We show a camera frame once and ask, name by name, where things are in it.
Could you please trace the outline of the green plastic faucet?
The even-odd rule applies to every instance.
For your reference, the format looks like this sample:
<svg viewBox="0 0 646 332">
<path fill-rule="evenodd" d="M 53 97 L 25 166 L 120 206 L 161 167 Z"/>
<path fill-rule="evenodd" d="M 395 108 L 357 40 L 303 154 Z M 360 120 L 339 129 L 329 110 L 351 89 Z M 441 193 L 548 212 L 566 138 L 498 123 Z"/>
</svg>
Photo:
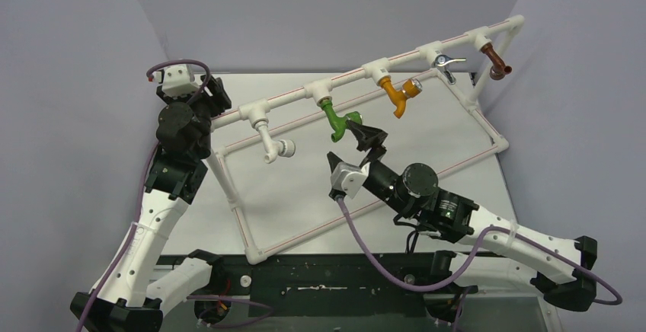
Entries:
<svg viewBox="0 0 646 332">
<path fill-rule="evenodd" d="M 357 111 L 349 112 L 348 114 L 345 114 L 343 116 L 338 116 L 336 111 L 334 110 L 334 105 L 330 98 L 322 99 L 318 103 L 318 105 L 325 113 L 328 123 L 333 130 L 333 133 L 331 134 L 332 142 L 339 142 L 344 137 L 344 134 L 347 130 L 348 121 L 358 124 L 363 123 L 363 118 Z"/>
</svg>

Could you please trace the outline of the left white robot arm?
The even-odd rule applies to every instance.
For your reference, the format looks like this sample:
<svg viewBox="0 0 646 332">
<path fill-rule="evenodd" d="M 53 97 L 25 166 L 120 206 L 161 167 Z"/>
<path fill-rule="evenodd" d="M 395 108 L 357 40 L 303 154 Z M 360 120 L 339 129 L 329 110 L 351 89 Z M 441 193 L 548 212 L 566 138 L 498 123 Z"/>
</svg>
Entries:
<svg viewBox="0 0 646 332">
<path fill-rule="evenodd" d="M 77 292 L 70 309 L 77 330 L 158 331 L 164 317 L 193 292 L 216 293 L 225 285 L 219 256 L 196 250 L 156 281 L 153 271 L 172 230 L 194 201 L 207 173 L 211 121 L 231 108 L 221 78 L 202 75 L 171 83 L 157 95 L 157 143 L 145 166 L 140 208 L 110 266 L 90 292 Z"/>
</svg>

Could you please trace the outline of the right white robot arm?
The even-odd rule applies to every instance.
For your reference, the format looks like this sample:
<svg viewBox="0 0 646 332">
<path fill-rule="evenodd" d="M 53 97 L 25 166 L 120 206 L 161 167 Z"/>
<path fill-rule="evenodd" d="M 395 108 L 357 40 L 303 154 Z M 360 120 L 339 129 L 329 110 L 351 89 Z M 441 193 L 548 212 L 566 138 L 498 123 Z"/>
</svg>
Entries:
<svg viewBox="0 0 646 332">
<path fill-rule="evenodd" d="M 393 222 L 417 231 L 431 231 L 441 241 L 483 248 L 533 270 L 529 285 L 555 307 L 583 312 L 596 299 L 598 282 L 591 270 L 597 259 L 596 239 L 546 235 L 502 218 L 474 200 L 444 190 L 432 167 L 412 163 L 400 174 L 382 163 L 387 152 L 385 131 L 348 122 L 357 149 L 366 156 L 358 165 L 326 154 L 331 171 L 330 198 L 342 211 L 343 199 L 364 189 L 395 211 Z"/>
</svg>

